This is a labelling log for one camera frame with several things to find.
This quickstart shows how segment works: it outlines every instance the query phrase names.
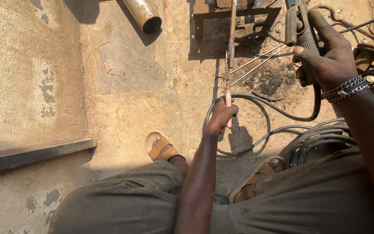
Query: red handle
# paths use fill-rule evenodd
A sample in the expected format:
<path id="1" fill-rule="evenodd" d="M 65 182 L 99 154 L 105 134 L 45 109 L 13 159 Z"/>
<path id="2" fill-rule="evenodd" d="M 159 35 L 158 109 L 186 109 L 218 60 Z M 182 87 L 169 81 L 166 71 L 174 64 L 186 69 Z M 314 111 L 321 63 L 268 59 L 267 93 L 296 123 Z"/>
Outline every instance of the red handle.
<path id="1" fill-rule="evenodd" d="M 231 107 L 232 106 L 232 97 L 230 93 L 230 87 L 226 87 L 226 106 Z M 229 122 L 227 123 L 227 127 L 231 128 L 232 127 L 232 119 L 230 118 Z"/>

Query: chain bracelet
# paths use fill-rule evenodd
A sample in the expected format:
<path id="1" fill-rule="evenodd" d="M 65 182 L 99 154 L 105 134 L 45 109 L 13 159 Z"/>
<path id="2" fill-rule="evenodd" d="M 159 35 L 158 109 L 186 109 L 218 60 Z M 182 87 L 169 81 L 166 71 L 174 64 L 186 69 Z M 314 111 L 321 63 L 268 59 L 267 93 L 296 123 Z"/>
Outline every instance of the chain bracelet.
<path id="1" fill-rule="evenodd" d="M 336 95 L 338 95 L 339 92 L 345 91 L 349 88 L 352 88 L 356 85 L 359 85 L 362 81 L 363 81 L 363 78 L 361 78 L 360 76 L 355 77 L 355 78 L 345 82 L 344 84 L 340 85 L 339 87 L 321 94 L 321 100 L 336 96 Z"/>
<path id="2" fill-rule="evenodd" d="M 343 92 L 343 94 L 345 93 L 344 91 L 346 91 L 347 89 L 350 89 L 350 88 L 353 88 L 354 86 L 356 85 L 359 85 L 361 83 L 363 83 L 363 79 L 360 79 L 360 80 L 355 80 L 353 83 L 350 83 L 348 86 L 342 88 L 341 90 L 338 90 L 337 93 L 332 93 L 332 94 L 328 94 L 328 95 L 324 95 L 324 98 L 331 98 L 331 97 L 334 97 L 336 95 L 340 95 L 339 93 L 340 92 Z"/>
<path id="3" fill-rule="evenodd" d="M 337 98 L 337 99 L 333 99 L 333 100 L 328 101 L 328 102 L 329 102 L 329 103 L 340 102 L 340 101 L 342 101 L 342 100 L 345 100 L 345 99 L 351 97 L 351 96 L 354 95 L 355 93 L 361 91 L 362 89 L 364 89 L 364 88 L 366 88 L 366 87 L 368 87 L 368 86 L 369 86 L 369 85 L 368 85 L 366 82 L 363 81 L 362 84 L 361 84 L 359 87 L 355 88 L 355 89 L 352 90 L 350 93 L 344 95 L 343 97 L 340 97 L 340 98 Z"/>

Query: brown sandal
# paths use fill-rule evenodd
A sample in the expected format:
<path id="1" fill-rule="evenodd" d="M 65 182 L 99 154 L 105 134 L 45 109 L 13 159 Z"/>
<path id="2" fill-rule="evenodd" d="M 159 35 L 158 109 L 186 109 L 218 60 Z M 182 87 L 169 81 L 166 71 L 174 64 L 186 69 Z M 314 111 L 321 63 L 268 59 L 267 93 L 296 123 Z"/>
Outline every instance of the brown sandal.
<path id="1" fill-rule="evenodd" d="M 161 138 L 153 148 L 153 142 L 158 136 Z M 163 148 L 167 145 L 171 145 L 172 147 L 162 153 Z M 184 158 L 184 156 L 182 156 L 181 153 L 170 143 L 168 138 L 166 138 L 165 135 L 158 130 L 151 131 L 147 134 L 147 136 L 145 137 L 145 147 L 147 149 L 148 155 L 154 162 L 157 161 L 160 156 L 161 159 L 166 161 L 174 156 L 180 156 Z"/>
<path id="2" fill-rule="evenodd" d="M 247 186 L 248 184 L 256 184 L 259 179 L 261 178 L 261 174 L 264 174 L 266 176 L 275 174 L 275 171 L 271 166 L 269 166 L 268 162 L 271 161 L 272 159 L 278 159 L 280 163 L 285 165 L 285 160 L 283 157 L 280 156 L 270 156 L 267 157 L 265 160 L 263 160 L 252 172 L 252 174 L 239 185 L 229 196 L 229 204 L 233 204 L 234 199 L 236 195 L 242 191 L 243 187 Z"/>

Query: pants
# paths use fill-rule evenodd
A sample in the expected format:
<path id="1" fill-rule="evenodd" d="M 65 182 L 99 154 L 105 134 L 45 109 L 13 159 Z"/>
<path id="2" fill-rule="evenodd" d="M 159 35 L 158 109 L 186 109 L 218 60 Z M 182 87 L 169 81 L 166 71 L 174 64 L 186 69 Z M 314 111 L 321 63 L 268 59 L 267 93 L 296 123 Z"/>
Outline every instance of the pants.
<path id="1" fill-rule="evenodd" d="M 164 160 L 71 192 L 49 233 L 171 233 L 181 172 Z M 210 233 L 374 233 L 374 186 L 359 149 L 262 177 L 256 197 L 213 205 Z"/>

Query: hand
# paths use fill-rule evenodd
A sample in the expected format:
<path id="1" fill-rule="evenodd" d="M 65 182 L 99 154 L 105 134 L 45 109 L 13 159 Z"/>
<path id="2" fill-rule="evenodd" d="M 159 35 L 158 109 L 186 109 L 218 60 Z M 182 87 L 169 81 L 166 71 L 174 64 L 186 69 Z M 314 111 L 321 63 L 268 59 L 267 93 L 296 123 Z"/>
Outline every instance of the hand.
<path id="1" fill-rule="evenodd" d="M 323 92 L 333 90 L 358 76 L 351 43 L 339 34 L 316 10 L 310 9 L 308 16 L 319 38 L 324 42 L 325 55 L 300 46 L 294 48 L 294 62 L 308 64 Z M 307 86 L 306 74 L 302 67 L 297 69 L 301 86 Z"/>
<path id="2" fill-rule="evenodd" d="M 209 124 L 206 127 L 206 131 L 216 132 L 220 135 L 223 132 L 224 127 L 226 127 L 227 122 L 237 115 L 239 108 L 235 105 L 231 107 L 226 107 L 226 102 L 224 98 L 221 98 L 219 102 L 216 103 L 214 107 L 213 114 L 209 121 Z"/>

